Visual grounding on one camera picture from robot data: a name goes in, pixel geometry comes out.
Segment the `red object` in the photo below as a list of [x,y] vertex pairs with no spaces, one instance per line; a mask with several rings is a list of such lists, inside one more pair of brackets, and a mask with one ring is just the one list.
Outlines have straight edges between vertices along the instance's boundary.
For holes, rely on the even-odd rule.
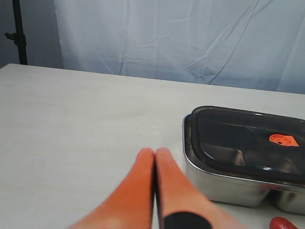
[[274,217],[270,221],[270,229],[298,229],[289,220],[283,217]]

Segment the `food container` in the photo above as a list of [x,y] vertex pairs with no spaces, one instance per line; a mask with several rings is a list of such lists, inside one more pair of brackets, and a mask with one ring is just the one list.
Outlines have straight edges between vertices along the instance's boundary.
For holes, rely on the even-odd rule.
[[183,120],[186,175],[214,201],[256,207],[275,190],[280,209],[305,214],[304,148],[300,119],[203,106]]

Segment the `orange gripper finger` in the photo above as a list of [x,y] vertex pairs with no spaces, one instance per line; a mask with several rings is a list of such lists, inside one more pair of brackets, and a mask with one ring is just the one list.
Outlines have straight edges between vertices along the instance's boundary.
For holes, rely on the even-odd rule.
[[150,229],[154,152],[142,149],[129,174],[93,212],[70,229]]
[[156,170],[161,229],[247,228],[198,191],[182,173],[168,149],[157,150]]

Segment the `black plastic lid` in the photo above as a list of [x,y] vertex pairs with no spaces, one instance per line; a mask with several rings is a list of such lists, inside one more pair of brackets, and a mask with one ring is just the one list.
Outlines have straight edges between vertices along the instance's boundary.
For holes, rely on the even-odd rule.
[[305,121],[202,106],[192,112],[192,148],[230,173],[305,183]]

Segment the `white fabric backdrop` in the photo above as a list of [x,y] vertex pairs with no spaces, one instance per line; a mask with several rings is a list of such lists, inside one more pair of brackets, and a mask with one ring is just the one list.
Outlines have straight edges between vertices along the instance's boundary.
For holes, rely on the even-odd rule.
[[304,0],[55,0],[64,66],[305,94]]

